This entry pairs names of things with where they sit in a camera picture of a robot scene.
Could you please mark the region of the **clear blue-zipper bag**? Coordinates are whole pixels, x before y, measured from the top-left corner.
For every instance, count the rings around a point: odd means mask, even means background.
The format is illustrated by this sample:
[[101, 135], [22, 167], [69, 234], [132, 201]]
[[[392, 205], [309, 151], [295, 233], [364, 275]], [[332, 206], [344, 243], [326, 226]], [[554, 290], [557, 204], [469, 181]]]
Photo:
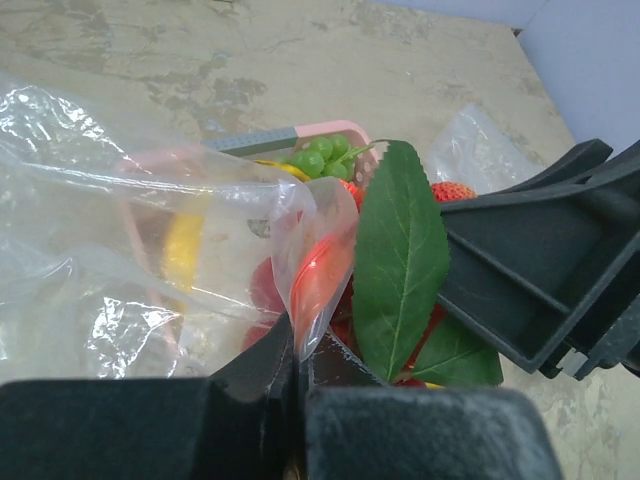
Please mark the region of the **clear blue-zipper bag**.
[[478, 194], [513, 187], [543, 171], [473, 103], [452, 117], [421, 162], [430, 182], [462, 183]]

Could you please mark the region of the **red strawberry cluster with leaves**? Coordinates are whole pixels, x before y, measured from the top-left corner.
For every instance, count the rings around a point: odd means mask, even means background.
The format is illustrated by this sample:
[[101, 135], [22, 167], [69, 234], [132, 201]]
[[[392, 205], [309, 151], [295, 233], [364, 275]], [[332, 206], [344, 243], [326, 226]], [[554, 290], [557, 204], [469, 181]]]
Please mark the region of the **red strawberry cluster with leaves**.
[[330, 328], [395, 386], [497, 386], [497, 351], [437, 303], [450, 269], [440, 205], [475, 196], [432, 183], [415, 148], [388, 143], [366, 189], [341, 182], [359, 210], [355, 268]]

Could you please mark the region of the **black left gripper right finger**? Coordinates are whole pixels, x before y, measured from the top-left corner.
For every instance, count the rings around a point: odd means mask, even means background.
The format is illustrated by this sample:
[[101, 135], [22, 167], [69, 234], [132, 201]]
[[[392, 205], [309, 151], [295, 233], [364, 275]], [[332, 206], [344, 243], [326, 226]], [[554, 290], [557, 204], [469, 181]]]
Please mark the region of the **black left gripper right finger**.
[[501, 387], [391, 387], [333, 334], [299, 365], [310, 479], [560, 479], [534, 404]]

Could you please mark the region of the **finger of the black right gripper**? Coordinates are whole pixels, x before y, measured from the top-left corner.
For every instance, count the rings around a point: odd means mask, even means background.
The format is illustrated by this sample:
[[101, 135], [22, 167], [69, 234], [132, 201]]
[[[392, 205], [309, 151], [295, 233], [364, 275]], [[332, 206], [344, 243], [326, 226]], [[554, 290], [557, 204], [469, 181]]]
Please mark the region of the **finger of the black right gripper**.
[[595, 138], [574, 145], [541, 173], [513, 187], [475, 199], [445, 203], [451, 229], [465, 215], [566, 202], [612, 225], [639, 226], [639, 144], [615, 155]]
[[440, 304], [523, 370], [581, 380], [639, 361], [639, 217], [446, 209]]

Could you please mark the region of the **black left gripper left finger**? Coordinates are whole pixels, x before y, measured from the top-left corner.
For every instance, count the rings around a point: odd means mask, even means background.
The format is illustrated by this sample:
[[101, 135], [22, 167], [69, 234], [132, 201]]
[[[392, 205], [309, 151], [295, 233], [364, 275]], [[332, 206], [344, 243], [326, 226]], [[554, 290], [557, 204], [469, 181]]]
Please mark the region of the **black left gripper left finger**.
[[210, 376], [29, 380], [1, 389], [5, 479], [279, 479], [289, 457], [287, 317]]

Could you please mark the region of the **clear orange-zipper bag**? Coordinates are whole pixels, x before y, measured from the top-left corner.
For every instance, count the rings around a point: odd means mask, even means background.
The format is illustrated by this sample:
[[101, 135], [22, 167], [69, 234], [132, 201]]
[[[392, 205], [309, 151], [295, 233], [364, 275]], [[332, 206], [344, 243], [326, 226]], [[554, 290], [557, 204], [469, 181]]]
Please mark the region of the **clear orange-zipper bag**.
[[204, 376], [283, 319], [307, 358], [359, 214], [304, 182], [1, 80], [1, 378]]

